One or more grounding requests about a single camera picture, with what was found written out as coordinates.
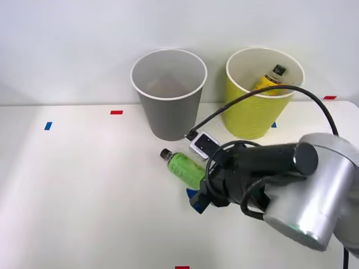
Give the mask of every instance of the bottle label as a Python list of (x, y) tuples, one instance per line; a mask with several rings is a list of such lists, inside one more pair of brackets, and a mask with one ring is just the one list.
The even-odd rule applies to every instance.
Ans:
[(168, 169), (193, 189), (200, 188), (200, 182), (206, 174), (202, 166), (181, 152), (172, 157)]
[[(263, 76), (260, 81), (257, 83), (257, 85), (254, 87), (253, 90), (260, 90), (269, 86), (275, 86), (280, 85), (281, 83), (279, 81), (271, 79), (268, 75)], [(270, 90), (262, 92), (263, 95), (279, 95), (279, 90)]]

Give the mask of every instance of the white table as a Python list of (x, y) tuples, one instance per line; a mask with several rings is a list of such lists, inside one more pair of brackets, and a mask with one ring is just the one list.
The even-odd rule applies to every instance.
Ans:
[[(339, 134), (359, 147), (359, 109), (326, 104)], [(199, 120), (217, 106), (201, 105)], [(218, 118), (206, 129), (221, 143), (233, 139)], [(311, 132), (330, 132), (320, 109), (290, 103), (258, 142)], [(342, 268), (334, 237), (321, 253), (236, 205), (196, 213), (159, 157), (164, 147), (189, 152), (185, 140), (156, 138), (140, 105), (1, 107), (0, 268)], [(349, 267), (359, 261), (351, 256)]]

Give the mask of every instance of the white wall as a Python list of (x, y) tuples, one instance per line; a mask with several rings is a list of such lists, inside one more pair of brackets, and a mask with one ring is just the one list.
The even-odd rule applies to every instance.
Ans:
[(1, 0), (0, 104), (136, 103), (137, 57), (188, 49), (207, 64), (203, 101), (223, 98), (223, 67), (250, 45), (281, 49), (305, 88), (359, 104), (355, 0)]

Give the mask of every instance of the cup rim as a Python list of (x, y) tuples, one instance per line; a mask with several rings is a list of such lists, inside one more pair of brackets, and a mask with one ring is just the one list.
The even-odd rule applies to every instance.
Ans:
[[(291, 60), (293, 60), (293, 61), (299, 66), (299, 68), (300, 68), (301, 71), (302, 71), (303, 80), (302, 80), (302, 82), (301, 82), (301, 84), (300, 84), (299, 86), (303, 85), (303, 82), (304, 82), (304, 80), (305, 80), (305, 72), (304, 72), (304, 69), (303, 69), (302, 65), (300, 64), (300, 62), (299, 62), (296, 58), (290, 56), (289, 54), (287, 54), (287, 53), (285, 53), (285, 52), (281, 52), (280, 50), (277, 50), (277, 49), (271, 49), (271, 48), (266, 48), (266, 47), (250, 47), (250, 48), (241, 49), (241, 50), (239, 50), (239, 51), (233, 53), (233, 54), (230, 56), (230, 58), (227, 60), (227, 64), (225, 65), (225, 72), (226, 72), (228, 78), (230, 79), (230, 81), (231, 81), (236, 87), (238, 87), (239, 89), (241, 89), (241, 90), (244, 91), (245, 93), (249, 93), (249, 92), (250, 92), (250, 91), (246, 90), (245, 88), (243, 88), (242, 86), (240, 86), (236, 81), (234, 81), (234, 79), (232, 78), (232, 76), (231, 76), (231, 74), (229, 73), (229, 70), (228, 70), (229, 63), (230, 63), (230, 61), (232, 60), (232, 58), (233, 58), (234, 56), (236, 56), (238, 53), (241, 53), (241, 52), (244, 52), (244, 51), (250, 50), (250, 49), (267, 49), (267, 50), (272, 50), (272, 51), (274, 51), (274, 52), (278, 52), (278, 53), (280, 53), (280, 54), (283, 54), (283, 55), (287, 56), (288, 58), (290, 58)], [(256, 94), (256, 95), (254, 95), (254, 96), (255, 96), (255, 97), (260, 97), (260, 98), (267, 98), (267, 99), (283, 99), (283, 98), (290, 97), (290, 96), (294, 95), (295, 93), (296, 93), (295, 91), (292, 91), (292, 92), (290, 92), (289, 94), (278, 95), (278, 96), (263, 95), (263, 94)]]
[[(194, 91), (192, 91), (192, 92), (190, 92), (190, 93), (188, 93), (188, 94), (186, 94), (186, 95), (182, 95), (182, 96), (178, 96), (178, 97), (161, 98), (161, 97), (156, 97), (156, 96), (149, 95), (149, 94), (147, 94), (147, 93), (141, 91), (141, 90), (136, 86), (136, 84), (134, 83), (134, 80), (133, 80), (133, 76), (132, 76), (136, 65), (137, 65), (142, 59), (144, 59), (145, 57), (147, 57), (147, 56), (149, 56), (149, 55), (151, 55), (151, 54), (157, 53), (157, 52), (165, 51), (165, 50), (173, 50), (173, 51), (177, 51), (177, 52), (184, 52), (184, 53), (187, 53), (187, 54), (190, 54), (190, 55), (194, 56), (195, 58), (197, 58), (197, 59), (200, 61), (200, 63), (201, 63), (201, 64), (203, 65), (203, 67), (204, 67), (205, 74), (204, 74), (203, 82), (201, 83), (201, 85), (200, 85), (198, 88), (196, 88), (196, 90), (194, 90)], [(186, 97), (189, 97), (189, 96), (195, 94), (196, 92), (198, 92), (199, 90), (201, 90), (201, 89), (203, 88), (203, 85), (204, 85), (204, 83), (205, 83), (206, 80), (207, 80), (207, 76), (208, 76), (207, 66), (206, 66), (206, 64), (203, 62), (203, 60), (202, 60), (200, 57), (198, 57), (196, 54), (194, 54), (194, 53), (192, 53), (192, 52), (189, 52), (189, 51), (187, 51), (187, 50), (184, 50), (184, 49), (158, 49), (158, 50), (155, 50), (155, 51), (153, 51), (153, 52), (147, 53), (146, 55), (140, 57), (140, 58), (134, 63), (134, 65), (133, 65), (132, 68), (131, 68), (131, 73), (130, 73), (131, 83), (132, 83), (133, 87), (134, 87), (140, 94), (142, 94), (142, 95), (144, 95), (144, 96), (146, 96), (146, 97), (148, 97), (148, 98), (155, 99), (155, 100), (160, 100), (160, 101), (181, 100), (181, 99), (184, 99), (184, 98), (186, 98)]]

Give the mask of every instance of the cable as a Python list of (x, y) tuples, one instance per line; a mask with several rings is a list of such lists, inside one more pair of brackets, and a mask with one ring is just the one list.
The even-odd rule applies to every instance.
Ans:
[(230, 142), (227, 142), (223, 145), (221, 145), (220, 147), (218, 147), (216, 149), (216, 151), (212, 154), (211, 157), (209, 157), (209, 160), (207, 162), (207, 166), (206, 166), (206, 177), (205, 177), (205, 180), (206, 180), (206, 183), (207, 183), (207, 186), (209, 188), (209, 190), (213, 193), (215, 193), (218, 197), (222, 198), (222, 199), (227, 199), (226, 196), (218, 193), (217, 191), (215, 191), (215, 189), (213, 188), (212, 186), (212, 183), (211, 181), (209, 180), (209, 170), (210, 170), (210, 166), (211, 166), (211, 163), (214, 159), (214, 157), (219, 153), (221, 152), (224, 148), (228, 147), (228, 146), (232, 146), (232, 145), (252, 145), (252, 146), (260, 146), (258, 143), (255, 143), (255, 142), (252, 142), (252, 141), (246, 141), (246, 140), (237, 140), (237, 141), (230, 141)]
[(349, 266), (349, 251), (344, 248), (344, 257), (343, 257), (343, 269), (348, 269)]
[(193, 132), (196, 132), (199, 128), (201, 128), (203, 125), (205, 125), (211, 119), (215, 118), (220, 113), (226, 111), (232, 105), (235, 105), (238, 102), (240, 102), (242, 100), (245, 100), (245, 99), (247, 99), (247, 98), (249, 98), (249, 97), (251, 97), (253, 95), (261, 94), (262, 92), (269, 91), (269, 90), (274, 90), (274, 89), (286, 89), (286, 90), (299, 91), (299, 92), (305, 94), (306, 96), (310, 97), (310, 99), (312, 99), (315, 103), (317, 103), (317, 105), (322, 109), (324, 115), (326, 116), (326, 118), (327, 118), (327, 120), (329, 122), (330, 127), (332, 128), (333, 135), (335, 135), (335, 136), (338, 135), (338, 130), (337, 130), (336, 126), (335, 126), (335, 123), (333, 121), (332, 116), (330, 115), (330, 113), (329, 113), (328, 109), (326, 108), (326, 106), (319, 100), (319, 98), (316, 97), (311, 92), (305, 90), (305, 89), (302, 89), (302, 88), (297, 87), (297, 86), (291, 86), (291, 85), (270, 86), (270, 87), (266, 87), (266, 88), (263, 88), (263, 89), (260, 89), (260, 90), (251, 91), (251, 92), (249, 92), (247, 94), (244, 94), (244, 95), (234, 99), (233, 101), (229, 102), (228, 104), (224, 105), (224, 107), (218, 109), (213, 114), (209, 115), (205, 120), (203, 120), (202, 122), (200, 122), (199, 124), (194, 126), (194, 128), (192, 128), (188, 132), (188, 135), (192, 134)]
[(249, 199), (249, 197), (251, 195), (251, 192), (263, 187), (269, 181), (271, 181), (272, 178), (273, 177), (262, 177), (261, 179), (259, 179), (259, 180), (255, 181), (254, 183), (252, 183), (247, 188), (247, 191), (243, 195), (241, 203), (240, 203), (241, 204), (241, 210), (245, 215), (247, 215), (249, 217), (253, 217), (253, 218), (258, 219), (258, 220), (263, 220), (263, 213), (251, 211), (251, 210), (248, 209), (248, 199)]

